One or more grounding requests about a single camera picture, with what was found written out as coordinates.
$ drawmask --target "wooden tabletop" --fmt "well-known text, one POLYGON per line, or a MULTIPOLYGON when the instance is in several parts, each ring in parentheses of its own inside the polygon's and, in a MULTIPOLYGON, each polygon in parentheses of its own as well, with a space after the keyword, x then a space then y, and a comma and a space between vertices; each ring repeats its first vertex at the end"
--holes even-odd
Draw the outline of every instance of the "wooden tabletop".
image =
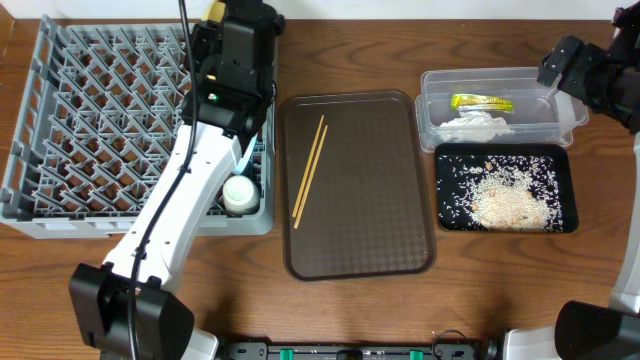
MULTIPOLYGON (((2 169, 37 28, 17 22, 0 68, 2 169)), ((415 97, 425 71, 536 66, 569 34, 607 46, 612 29, 593 21, 290 21, 278 101, 378 89, 415 97)), ((574 135, 580 227, 572 234, 436 229, 437 263, 424 274, 304 283, 283 266, 278 201, 266 236, 196 239, 178 296, 215 335, 303 343, 430 343, 450 328, 481 338, 553 324, 569 300, 607 305, 633 204, 633 138, 599 115, 574 135)), ((425 161, 435 209, 433 162, 425 161)), ((6 226, 0 237, 0 358, 96 359, 80 340, 68 281, 78 263, 99 265, 119 237, 33 240, 6 226)))

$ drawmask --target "yellow packet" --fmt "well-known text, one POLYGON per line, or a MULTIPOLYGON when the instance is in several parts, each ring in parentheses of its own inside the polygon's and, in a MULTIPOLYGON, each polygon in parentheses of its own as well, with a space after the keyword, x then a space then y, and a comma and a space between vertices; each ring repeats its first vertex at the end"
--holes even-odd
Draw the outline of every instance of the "yellow packet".
POLYGON ((513 113, 513 103, 497 96, 455 94, 451 97, 451 108, 458 111, 496 110, 513 113))

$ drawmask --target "wooden chopstick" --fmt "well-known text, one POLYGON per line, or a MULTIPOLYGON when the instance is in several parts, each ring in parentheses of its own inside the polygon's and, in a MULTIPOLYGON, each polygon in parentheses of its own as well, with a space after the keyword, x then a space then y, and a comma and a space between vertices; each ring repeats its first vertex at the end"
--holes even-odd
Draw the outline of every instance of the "wooden chopstick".
POLYGON ((322 129, 322 121, 324 121, 324 115, 320 118, 320 124, 318 124, 318 130, 316 130, 316 137, 313 139, 313 145, 311 146, 311 152, 309 153, 309 160, 307 160, 307 166, 304 169, 304 175, 302 176, 302 183, 300 184, 300 190, 298 190, 298 198, 296 199, 296 206, 293 207, 293 214, 291 216, 296 217, 298 214, 298 208, 300 207, 300 200, 302 200, 302 190, 307 182, 309 176, 309 167, 311 166, 311 160, 316 151, 316 144, 318 143, 318 137, 320 136, 320 129, 322 129))
POLYGON ((300 212, 298 212, 298 217, 296 218, 296 223, 293 225, 294 229, 298 228, 300 225, 300 219, 302 218, 302 212, 304 211, 304 205, 307 203, 307 196, 309 196, 309 189, 311 188, 311 182, 313 181, 313 175, 316 173, 316 165, 318 165, 318 159, 320 159, 320 153, 322 152, 322 145, 324 145, 324 137, 327 135, 327 129, 329 125, 324 126, 324 131, 322 132, 322 138, 320 139, 320 145, 318 145, 318 152, 316 153, 315 159, 313 159, 313 166, 311 167, 311 174, 309 175, 309 181, 304 189, 304 195, 302 195, 302 202, 300 203, 300 212))

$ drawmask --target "white cup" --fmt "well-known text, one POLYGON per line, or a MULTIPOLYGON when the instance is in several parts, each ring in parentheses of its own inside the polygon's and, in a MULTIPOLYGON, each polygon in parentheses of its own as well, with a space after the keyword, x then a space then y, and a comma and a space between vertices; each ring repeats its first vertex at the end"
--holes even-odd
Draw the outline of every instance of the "white cup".
POLYGON ((230 214, 253 214, 260 206, 258 187, 246 176, 230 177, 222 187, 222 201, 230 214))

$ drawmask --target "gray dish rack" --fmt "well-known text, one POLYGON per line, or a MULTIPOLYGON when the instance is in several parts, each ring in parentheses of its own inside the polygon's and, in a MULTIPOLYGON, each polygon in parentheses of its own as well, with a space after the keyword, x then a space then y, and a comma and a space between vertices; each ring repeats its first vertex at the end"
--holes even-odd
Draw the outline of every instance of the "gray dish rack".
MULTIPOLYGON (((103 238, 132 226, 175 141, 190 78, 179 24, 60 27, 43 17, 2 189, 0 222, 34 238, 103 238)), ((256 214, 221 196, 200 235, 261 235, 275 213, 275 106, 244 174, 256 214)))

